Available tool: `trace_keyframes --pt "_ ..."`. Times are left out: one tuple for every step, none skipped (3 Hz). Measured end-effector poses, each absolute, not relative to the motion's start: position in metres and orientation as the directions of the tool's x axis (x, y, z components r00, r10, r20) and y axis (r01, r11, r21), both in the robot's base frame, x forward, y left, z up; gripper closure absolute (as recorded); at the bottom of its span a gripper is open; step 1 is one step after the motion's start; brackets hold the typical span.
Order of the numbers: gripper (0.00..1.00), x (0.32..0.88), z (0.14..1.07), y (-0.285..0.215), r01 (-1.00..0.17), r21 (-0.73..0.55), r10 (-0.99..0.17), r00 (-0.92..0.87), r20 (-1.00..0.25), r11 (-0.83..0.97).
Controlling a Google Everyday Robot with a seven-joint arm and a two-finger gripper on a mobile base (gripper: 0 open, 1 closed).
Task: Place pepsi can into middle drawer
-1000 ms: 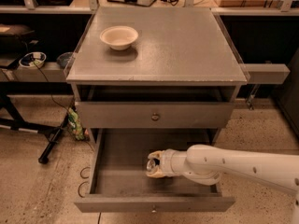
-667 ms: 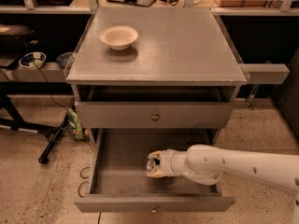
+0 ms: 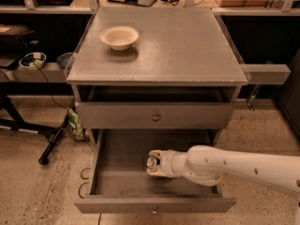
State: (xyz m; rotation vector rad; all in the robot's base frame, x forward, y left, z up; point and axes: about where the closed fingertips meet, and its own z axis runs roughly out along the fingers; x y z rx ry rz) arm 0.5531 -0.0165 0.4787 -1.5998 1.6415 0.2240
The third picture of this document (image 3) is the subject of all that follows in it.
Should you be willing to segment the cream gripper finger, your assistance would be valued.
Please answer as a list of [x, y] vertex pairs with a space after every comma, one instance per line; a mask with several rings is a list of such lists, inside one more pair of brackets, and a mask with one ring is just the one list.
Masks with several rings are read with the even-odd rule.
[[149, 175], [152, 175], [152, 176], [156, 176], [156, 177], [163, 177], [164, 176], [164, 174], [163, 174], [163, 172], [161, 171], [160, 168], [155, 168], [155, 169], [147, 168], [146, 171]]
[[155, 157], [157, 159], [161, 159], [164, 155], [164, 151], [163, 150], [152, 150], [149, 152], [149, 156], [150, 157]]

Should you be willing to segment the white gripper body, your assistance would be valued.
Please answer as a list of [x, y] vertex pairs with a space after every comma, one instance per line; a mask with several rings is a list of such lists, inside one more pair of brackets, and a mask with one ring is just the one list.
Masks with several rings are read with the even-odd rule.
[[175, 152], [173, 150], [166, 150], [163, 152], [160, 158], [160, 170], [166, 177], [175, 177], [175, 173], [173, 171], [173, 157]]

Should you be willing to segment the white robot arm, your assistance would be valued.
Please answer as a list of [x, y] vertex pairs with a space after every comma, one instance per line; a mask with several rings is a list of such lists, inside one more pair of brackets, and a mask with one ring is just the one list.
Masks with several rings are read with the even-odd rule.
[[212, 187], [230, 174], [300, 198], [300, 157], [247, 153], [195, 145], [186, 152], [152, 150], [147, 173], [160, 177], [185, 177]]

